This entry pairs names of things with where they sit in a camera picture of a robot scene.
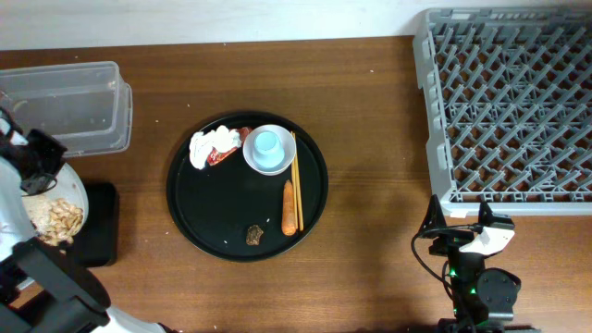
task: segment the round tray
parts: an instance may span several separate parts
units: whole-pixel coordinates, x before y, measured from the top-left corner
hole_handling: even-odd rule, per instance
[[[253,129],[275,124],[296,133],[302,189],[304,231],[287,237],[281,231],[283,188],[291,179],[288,168],[277,176],[251,169],[241,148],[215,166],[198,170],[189,160],[188,138],[168,171],[168,209],[181,233],[195,246],[216,257],[252,262],[284,253],[300,242],[323,213],[328,194],[325,160],[313,139],[284,117],[263,112],[224,116],[199,129]],[[258,225],[264,234],[257,246],[247,245],[247,229]]]

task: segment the white bowl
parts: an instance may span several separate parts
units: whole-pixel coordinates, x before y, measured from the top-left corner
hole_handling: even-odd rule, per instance
[[[257,135],[264,131],[270,131],[277,135],[281,146],[284,149],[284,159],[274,168],[264,168],[259,166],[253,159],[254,141]],[[292,164],[294,156],[296,155],[296,141],[292,137],[292,134],[281,126],[278,125],[263,125],[252,131],[244,141],[242,145],[242,155],[244,160],[247,161],[249,167],[266,176],[275,176],[286,171],[286,169]]]

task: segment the dish rack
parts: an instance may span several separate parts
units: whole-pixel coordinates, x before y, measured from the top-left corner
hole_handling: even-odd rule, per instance
[[[432,9],[413,52],[447,215],[592,215],[592,11]]]

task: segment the carrot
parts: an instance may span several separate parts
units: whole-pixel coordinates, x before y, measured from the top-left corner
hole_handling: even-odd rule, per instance
[[[281,216],[281,231],[286,236],[296,232],[296,215],[294,215],[294,188],[291,181],[287,180],[284,185],[284,206]]]

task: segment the crumb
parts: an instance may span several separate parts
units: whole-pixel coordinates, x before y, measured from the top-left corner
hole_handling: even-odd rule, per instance
[[[247,245],[259,245],[261,235],[263,235],[263,231],[259,226],[250,226],[247,231]]]

